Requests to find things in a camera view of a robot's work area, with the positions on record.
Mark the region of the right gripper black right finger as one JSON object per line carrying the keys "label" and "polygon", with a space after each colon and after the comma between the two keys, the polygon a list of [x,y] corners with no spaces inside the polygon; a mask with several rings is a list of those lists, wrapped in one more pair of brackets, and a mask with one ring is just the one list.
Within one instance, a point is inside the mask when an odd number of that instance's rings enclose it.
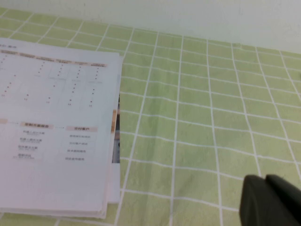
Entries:
{"label": "right gripper black right finger", "polygon": [[285,208],[301,225],[301,190],[277,175],[267,175],[265,180],[272,187]]}

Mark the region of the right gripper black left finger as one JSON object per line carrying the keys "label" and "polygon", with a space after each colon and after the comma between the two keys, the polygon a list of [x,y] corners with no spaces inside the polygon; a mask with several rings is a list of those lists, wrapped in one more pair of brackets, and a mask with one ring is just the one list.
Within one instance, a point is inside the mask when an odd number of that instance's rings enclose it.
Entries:
{"label": "right gripper black left finger", "polygon": [[243,226],[280,226],[283,205],[265,179],[256,175],[244,178],[239,216]]}

